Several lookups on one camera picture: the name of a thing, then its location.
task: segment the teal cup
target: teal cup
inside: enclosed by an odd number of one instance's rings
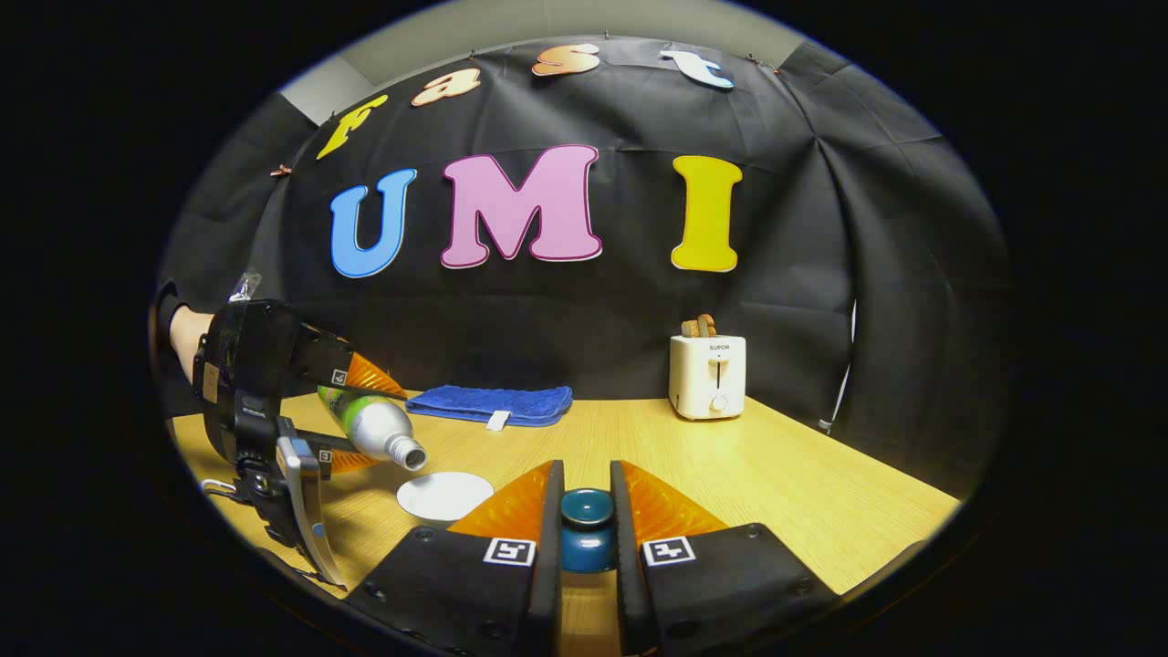
[[[616,567],[612,497],[597,489],[576,489],[559,500],[559,563],[569,573],[603,573]]]

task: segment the person's arm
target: person's arm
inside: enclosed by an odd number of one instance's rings
[[[179,354],[182,373],[192,385],[195,381],[195,352],[199,351],[199,338],[207,333],[214,314],[195,312],[190,306],[180,305],[171,319],[171,347]]]
[[[195,352],[199,338],[210,327],[214,314],[195,312],[179,293],[173,279],[159,288],[155,303],[158,350],[174,350],[187,381],[194,385]]]

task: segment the table surface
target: table surface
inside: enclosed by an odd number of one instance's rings
[[[299,429],[343,435],[317,395],[290,397],[283,415]],[[668,400],[576,401],[550,427],[506,427],[410,415],[429,462],[417,472],[382,463],[335,475],[321,498],[329,544],[346,581],[360,582],[419,521],[398,506],[404,482],[440,471],[473,472],[498,491],[550,459],[564,462],[566,490],[609,490],[609,463],[639,465],[729,526],[763,523],[836,593],[926,539],[957,499],[752,400],[732,420],[689,421]],[[230,480],[202,417],[174,419],[178,447],[195,482]],[[248,541],[308,568],[264,532],[255,510],[210,499]],[[561,655],[618,656],[616,572],[563,573]],[[328,585],[324,590],[343,597]]]

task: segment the letter m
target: letter m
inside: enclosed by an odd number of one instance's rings
[[[600,255],[600,240],[592,234],[588,214],[588,171],[597,157],[592,146],[548,148],[519,189],[491,155],[447,165],[444,173],[454,182],[454,209],[442,263],[465,269],[487,262],[491,251],[479,241],[479,217],[503,258],[513,260],[536,213],[540,234],[531,241],[534,257],[579,261]]]

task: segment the towel tag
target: towel tag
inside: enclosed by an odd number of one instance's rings
[[[487,429],[492,431],[502,431],[503,424],[507,423],[507,419],[510,417],[509,410],[496,410],[491,414],[491,420],[487,420]]]

